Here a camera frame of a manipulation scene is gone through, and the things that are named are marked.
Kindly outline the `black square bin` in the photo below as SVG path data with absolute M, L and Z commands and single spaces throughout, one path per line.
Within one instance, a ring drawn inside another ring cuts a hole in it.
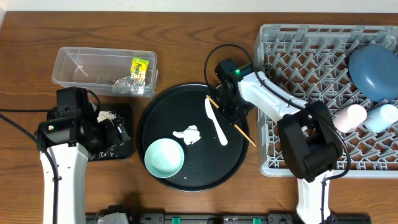
M 131 139 L 124 144 L 118 151 L 116 158 L 102 159 L 98 161 L 106 160 L 116 160 L 116 159 L 126 159 L 132 155 L 132 109 L 128 104 L 125 103 L 113 103 L 113 104 L 103 104 L 101 105 L 100 111 L 114 111 L 124 119 L 124 124 L 127 129 L 127 133 L 130 135 Z

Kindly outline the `crumpled white tissue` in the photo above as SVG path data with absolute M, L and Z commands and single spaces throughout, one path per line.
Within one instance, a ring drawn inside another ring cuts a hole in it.
M 189 126 L 186 130 L 172 133 L 176 138 L 183 139 L 184 143 L 188 146 L 196 143 L 201 139 L 200 132 L 195 125 Z

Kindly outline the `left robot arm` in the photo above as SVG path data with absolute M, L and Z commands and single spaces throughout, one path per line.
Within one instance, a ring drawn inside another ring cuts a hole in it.
M 92 103 L 91 90 L 57 90 L 57 105 L 35 132 L 44 172 L 44 223 L 130 223 L 127 212 L 108 207 L 87 215 L 85 174 L 89 162 L 132 154 L 132 109 Z

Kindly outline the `white plastic knife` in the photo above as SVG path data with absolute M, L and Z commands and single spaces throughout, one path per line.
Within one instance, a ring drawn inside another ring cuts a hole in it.
M 214 114 L 213 108 L 211 106 L 210 100 L 208 98 L 205 99 L 205 111 L 206 111 L 206 115 L 207 117 L 212 120 L 215 129 L 216 129 L 216 133 L 218 135 L 218 139 L 220 140 L 220 144 L 222 146 L 226 146 L 228 144 L 228 140 Z

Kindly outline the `clear plastic bin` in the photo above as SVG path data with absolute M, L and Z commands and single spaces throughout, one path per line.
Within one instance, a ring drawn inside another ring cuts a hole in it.
M 149 60 L 142 96 L 118 95 L 112 88 L 116 80 L 131 76 L 134 57 Z M 157 84 L 157 55 L 152 51 L 62 47 L 53 68 L 52 81 L 63 87 L 82 87 L 97 95 L 150 98 Z

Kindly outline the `light blue cup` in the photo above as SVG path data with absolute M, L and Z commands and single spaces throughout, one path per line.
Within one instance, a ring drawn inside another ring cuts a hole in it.
M 397 122 L 398 109 L 391 104 L 385 104 L 368 112 L 371 117 L 364 125 L 374 133 L 381 133 Z

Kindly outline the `pink cup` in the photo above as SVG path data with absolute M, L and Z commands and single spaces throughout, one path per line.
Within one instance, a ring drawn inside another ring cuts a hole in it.
M 333 124 L 342 133 L 351 133 L 367 118 L 367 112 L 361 105 L 354 104 L 339 110 Z

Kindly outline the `yellow snack wrapper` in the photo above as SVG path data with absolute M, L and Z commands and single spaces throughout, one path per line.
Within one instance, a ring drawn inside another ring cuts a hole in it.
M 139 57 L 132 59 L 131 76 L 138 85 L 143 85 L 146 79 L 146 71 L 149 66 L 149 60 Z

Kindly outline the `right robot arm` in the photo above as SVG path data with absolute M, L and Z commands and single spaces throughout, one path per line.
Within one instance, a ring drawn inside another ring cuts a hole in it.
M 250 63 L 239 67 L 228 58 L 215 73 L 220 113 L 234 124 L 257 107 L 277 124 L 284 162 L 297 178 L 297 215 L 304 223 L 326 223 L 333 166 L 343 153 L 328 107 L 292 96 Z

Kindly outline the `pile of white rice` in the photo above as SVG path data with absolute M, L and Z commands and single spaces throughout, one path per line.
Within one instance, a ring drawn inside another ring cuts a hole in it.
M 120 115 L 118 115 L 114 111 L 100 111 L 97 120 L 98 120 L 98 122 L 100 122 L 100 121 L 102 121 L 104 119 L 114 120 L 116 118 L 122 118 L 122 117 Z M 124 145 L 117 146 L 117 147 L 114 147 L 112 149 L 104 149 L 104 147 L 102 147 L 99 151 L 91 153 L 90 160 L 91 161 L 98 161 L 98 160 L 102 160 L 102 159 L 108 159 L 109 157 L 112 158 L 112 159 L 116 158 L 116 157 L 118 157 L 117 151 L 122 146 L 124 146 Z

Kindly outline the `round black tray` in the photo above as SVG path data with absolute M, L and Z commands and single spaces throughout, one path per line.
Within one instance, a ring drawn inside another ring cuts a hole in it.
M 200 140 L 186 145 L 178 140 L 185 153 L 179 172 L 158 181 L 176 190 L 197 192 L 212 189 L 232 177 L 243 163 L 249 141 L 242 135 L 248 133 L 246 120 L 238 122 L 238 131 L 219 112 L 216 118 L 228 140 L 221 145 L 212 120 L 205 112 L 205 98 L 210 94 L 204 84 L 175 86 L 157 95 L 143 111 L 137 125 L 137 153 L 141 159 L 147 148 L 161 138 L 177 140 L 172 133 L 184 131 L 195 125 Z

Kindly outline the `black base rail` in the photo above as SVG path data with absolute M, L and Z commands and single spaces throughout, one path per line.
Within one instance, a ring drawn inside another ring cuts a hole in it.
M 87 213 L 87 223 L 99 223 L 105 215 L 124 213 L 132 224 L 293 224 L 303 221 L 295 213 L 268 213 L 265 215 L 196 215 L 196 214 L 134 214 L 125 205 L 110 205 L 99 213 Z

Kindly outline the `dark blue bowl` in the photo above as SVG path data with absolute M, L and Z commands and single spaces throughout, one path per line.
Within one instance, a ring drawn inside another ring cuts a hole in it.
M 397 55 L 393 51 L 380 45 L 355 50 L 348 71 L 357 89 L 370 100 L 397 98 Z

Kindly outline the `mint green bowl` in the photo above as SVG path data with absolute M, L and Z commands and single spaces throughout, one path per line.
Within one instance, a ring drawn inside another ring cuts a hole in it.
M 183 147 L 175 140 L 162 138 L 154 141 L 144 155 L 144 165 L 151 175 L 161 179 L 179 172 L 185 161 Z

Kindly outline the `crumpled silver foil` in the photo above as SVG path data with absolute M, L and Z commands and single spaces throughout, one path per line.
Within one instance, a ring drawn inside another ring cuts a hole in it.
M 118 95 L 142 96 L 144 94 L 145 81 L 132 76 L 116 80 L 112 91 Z

